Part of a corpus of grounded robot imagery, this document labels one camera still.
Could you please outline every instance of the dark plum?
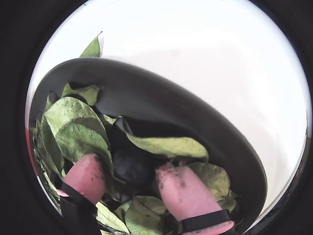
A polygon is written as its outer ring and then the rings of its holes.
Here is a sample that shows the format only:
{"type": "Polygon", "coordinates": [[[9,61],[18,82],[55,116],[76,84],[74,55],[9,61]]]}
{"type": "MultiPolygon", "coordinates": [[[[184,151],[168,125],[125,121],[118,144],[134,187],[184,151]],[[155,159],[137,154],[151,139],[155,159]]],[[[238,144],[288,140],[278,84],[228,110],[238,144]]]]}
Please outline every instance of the dark plum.
{"type": "Polygon", "coordinates": [[[113,168],[117,178],[134,187],[148,187],[154,179],[154,161],[149,153],[128,147],[116,151],[113,168]]]}

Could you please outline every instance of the green leaf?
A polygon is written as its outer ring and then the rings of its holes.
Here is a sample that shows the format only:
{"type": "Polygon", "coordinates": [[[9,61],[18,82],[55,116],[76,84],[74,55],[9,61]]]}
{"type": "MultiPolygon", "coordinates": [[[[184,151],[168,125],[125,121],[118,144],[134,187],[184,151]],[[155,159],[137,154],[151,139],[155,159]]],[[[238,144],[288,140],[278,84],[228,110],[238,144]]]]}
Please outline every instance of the green leaf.
{"type": "Polygon", "coordinates": [[[99,118],[107,131],[112,128],[113,123],[116,121],[116,118],[111,118],[105,114],[99,115],[99,118]]]}
{"type": "Polygon", "coordinates": [[[119,206],[114,213],[119,217],[121,220],[125,221],[125,213],[128,210],[129,206],[131,205],[132,201],[127,201],[119,206]]]}
{"type": "Polygon", "coordinates": [[[47,192],[47,194],[49,195],[50,199],[52,200],[52,202],[55,204],[55,206],[59,209],[59,211],[61,211],[61,207],[60,207],[60,196],[58,195],[58,193],[56,192],[56,188],[54,187],[54,185],[51,183],[48,175],[46,172],[43,173],[44,176],[44,183],[43,186],[47,192]]]}
{"type": "Polygon", "coordinates": [[[51,132],[45,116],[42,117],[41,127],[45,151],[47,155],[49,155],[49,157],[52,159],[59,173],[62,174],[62,169],[64,166],[64,156],[58,147],[58,144],[51,132]]]}
{"type": "Polygon", "coordinates": [[[29,130],[31,131],[31,134],[33,136],[37,135],[37,131],[36,131],[36,128],[35,127],[30,127],[29,130]]]}
{"type": "Polygon", "coordinates": [[[60,175],[58,168],[55,166],[52,158],[46,152],[42,132],[38,133],[38,140],[37,141],[38,141],[38,146],[37,146],[36,150],[38,152],[38,156],[41,159],[48,175],[50,175],[50,173],[52,171],[54,171],[58,175],[60,175]]]}
{"type": "Polygon", "coordinates": [[[39,120],[36,120],[36,135],[39,134],[41,129],[41,122],[39,120]]]}
{"type": "Polygon", "coordinates": [[[102,235],[126,235],[126,234],[128,234],[128,233],[122,233],[122,232],[118,232],[118,231],[111,233],[111,232],[106,232],[106,231],[100,230],[100,232],[102,235]]]}
{"type": "Polygon", "coordinates": [[[141,204],[149,208],[151,211],[153,211],[157,215],[162,215],[166,211],[166,206],[164,205],[164,203],[156,197],[136,196],[136,198],[141,204]]]}
{"type": "Polygon", "coordinates": [[[102,136],[102,138],[106,141],[108,147],[110,146],[109,138],[107,136],[107,132],[102,122],[98,118],[94,117],[79,117],[72,121],[73,123],[82,124],[102,136]]]}
{"type": "Polygon", "coordinates": [[[103,114],[102,116],[111,125],[113,125],[113,123],[116,121],[116,118],[111,118],[108,115],[103,114]]]}
{"type": "Polygon", "coordinates": [[[230,179],[223,168],[208,163],[191,163],[188,166],[204,182],[216,201],[228,196],[230,179]]]}
{"type": "Polygon", "coordinates": [[[37,152],[36,149],[34,149],[34,159],[35,159],[35,160],[38,159],[38,152],[37,152]]]}
{"type": "Polygon", "coordinates": [[[67,83],[64,87],[61,98],[69,96],[71,94],[78,94],[84,98],[88,105],[93,106],[97,102],[97,96],[100,90],[103,90],[104,86],[92,85],[79,89],[72,89],[70,84],[67,83]]]}
{"type": "Polygon", "coordinates": [[[98,202],[96,207],[98,208],[97,220],[99,222],[115,230],[130,234],[126,225],[101,202],[98,202]]]}
{"type": "Polygon", "coordinates": [[[208,153],[199,142],[189,137],[141,138],[126,133],[128,139],[137,147],[169,158],[189,156],[208,161],[208,153]]]}
{"type": "Polygon", "coordinates": [[[237,201],[234,197],[228,197],[226,199],[218,201],[218,204],[223,210],[229,210],[229,212],[232,212],[237,205],[237,201]]]}
{"type": "Polygon", "coordinates": [[[56,142],[63,155],[73,163],[85,154],[96,153],[102,159],[106,193],[115,199],[112,157],[106,141],[100,134],[84,125],[71,122],[60,128],[56,142]]]}
{"type": "Polygon", "coordinates": [[[141,204],[136,197],[126,211],[125,221],[132,234],[163,235],[165,232],[161,217],[141,204]]]}
{"type": "Polygon", "coordinates": [[[65,173],[64,169],[62,169],[61,176],[62,176],[62,178],[66,177],[66,173],[65,173]]]}
{"type": "Polygon", "coordinates": [[[62,126],[77,118],[99,119],[89,105],[72,97],[59,99],[49,110],[44,112],[44,116],[54,137],[62,126]]]}
{"type": "Polygon", "coordinates": [[[100,45],[98,36],[88,45],[88,47],[80,55],[81,57],[100,57],[100,45]]]}
{"type": "Polygon", "coordinates": [[[49,108],[51,108],[52,105],[53,105],[53,103],[51,102],[50,97],[48,95],[47,103],[45,104],[45,111],[47,111],[49,108]]]}

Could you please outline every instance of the black strap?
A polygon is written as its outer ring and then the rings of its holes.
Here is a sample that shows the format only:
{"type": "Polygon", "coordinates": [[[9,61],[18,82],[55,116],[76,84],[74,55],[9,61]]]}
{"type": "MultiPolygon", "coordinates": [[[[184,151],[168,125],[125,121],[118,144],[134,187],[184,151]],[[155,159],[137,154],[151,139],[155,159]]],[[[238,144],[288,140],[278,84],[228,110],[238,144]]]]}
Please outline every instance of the black strap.
{"type": "Polygon", "coordinates": [[[97,219],[70,197],[60,196],[60,205],[66,225],[75,235],[101,235],[97,219]]]}
{"type": "Polygon", "coordinates": [[[78,205],[91,212],[92,214],[97,214],[98,208],[87,198],[85,198],[78,191],[73,189],[68,184],[64,183],[62,179],[55,173],[51,172],[50,181],[55,186],[55,188],[62,190],[65,192],[71,199],[73,199],[78,205]]]}
{"type": "Polygon", "coordinates": [[[178,234],[212,227],[230,221],[229,211],[222,210],[184,219],[178,223],[178,234]]]}

